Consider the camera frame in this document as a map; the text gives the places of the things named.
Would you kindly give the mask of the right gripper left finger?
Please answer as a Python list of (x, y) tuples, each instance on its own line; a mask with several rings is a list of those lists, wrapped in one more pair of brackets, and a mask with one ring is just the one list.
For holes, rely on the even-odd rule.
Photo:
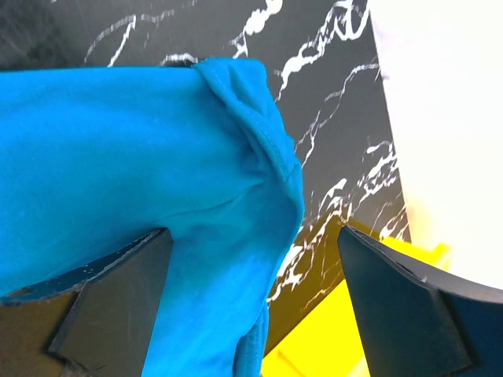
[(1, 298), (4, 377), (139, 376), (172, 248), (158, 229)]

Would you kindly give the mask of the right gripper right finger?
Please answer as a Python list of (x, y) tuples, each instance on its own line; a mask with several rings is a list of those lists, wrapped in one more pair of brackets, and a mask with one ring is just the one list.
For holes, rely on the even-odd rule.
[(500, 376), (502, 291), (345, 226), (338, 248), (372, 376)]

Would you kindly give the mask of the blue t-shirt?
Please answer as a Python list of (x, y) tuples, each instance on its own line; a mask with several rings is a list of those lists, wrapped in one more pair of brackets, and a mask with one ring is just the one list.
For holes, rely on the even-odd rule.
[(257, 60), (1, 75), (1, 292), (171, 233), (145, 376), (257, 376), (302, 167)]

